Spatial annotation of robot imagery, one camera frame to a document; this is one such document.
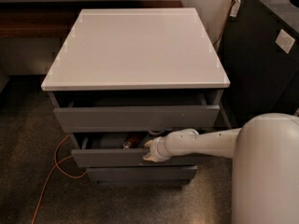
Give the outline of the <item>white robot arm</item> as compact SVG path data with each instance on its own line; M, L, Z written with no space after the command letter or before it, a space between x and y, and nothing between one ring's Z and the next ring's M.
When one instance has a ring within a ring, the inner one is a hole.
M232 224L299 224L299 118L257 116L238 129L172 132L146 143L146 161L189 154L233 160Z

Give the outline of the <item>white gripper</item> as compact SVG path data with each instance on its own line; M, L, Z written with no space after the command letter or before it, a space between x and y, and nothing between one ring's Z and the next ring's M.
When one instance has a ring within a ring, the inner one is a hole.
M171 158L169 151L165 147L165 138L157 137L154 140L149 140L144 145L145 148L150 148L150 154L143 157L144 161L167 161Z

